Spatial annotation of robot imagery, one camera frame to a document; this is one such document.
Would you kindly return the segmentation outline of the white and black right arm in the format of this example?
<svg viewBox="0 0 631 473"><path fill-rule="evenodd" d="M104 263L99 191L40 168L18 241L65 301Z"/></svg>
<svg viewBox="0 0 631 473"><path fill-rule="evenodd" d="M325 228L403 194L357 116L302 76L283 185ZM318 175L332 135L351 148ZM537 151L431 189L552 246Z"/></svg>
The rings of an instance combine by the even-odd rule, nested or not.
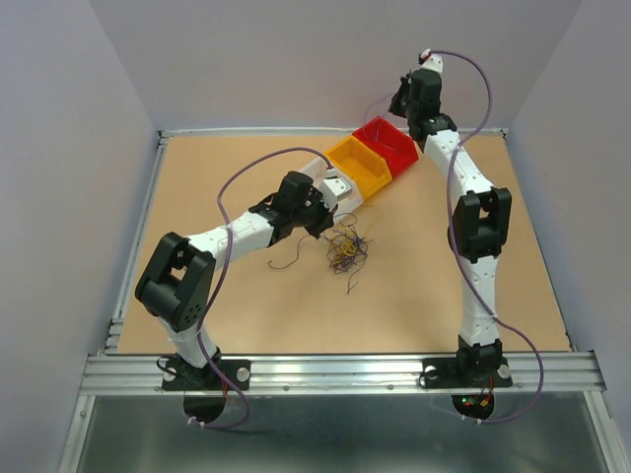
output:
<svg viewBox="0 0 631 473"><path fill-rule="evenodd" d="M462 279L462 320L456 352L426 359L419 383L428 389L477 388L499 377L505 363L496 324L495 275L508 239L512 194L495 186L463 146L453 120L441 111L442 74L421 67L401 79L390 112L447 185L448 242Z"/></svg>

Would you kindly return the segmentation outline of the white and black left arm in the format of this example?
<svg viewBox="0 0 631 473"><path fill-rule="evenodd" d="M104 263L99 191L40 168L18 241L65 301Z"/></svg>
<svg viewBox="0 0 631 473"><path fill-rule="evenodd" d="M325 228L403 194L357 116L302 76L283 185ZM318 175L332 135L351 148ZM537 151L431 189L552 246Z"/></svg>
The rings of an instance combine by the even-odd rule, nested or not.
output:
<svg viewBox="0 0 631 473"><path fill-rule="evenodd" d="M267 248L303 228L319 237L334 224L334 215L350 185L333 170L320 183L290 171L277 191L222 227L194 235L164 235L135 289L136 300L165 327L176 352L157 363L168 391L231 387L219 375L221 351L203 328L203 318L227 275L230 262Z"/></svg>

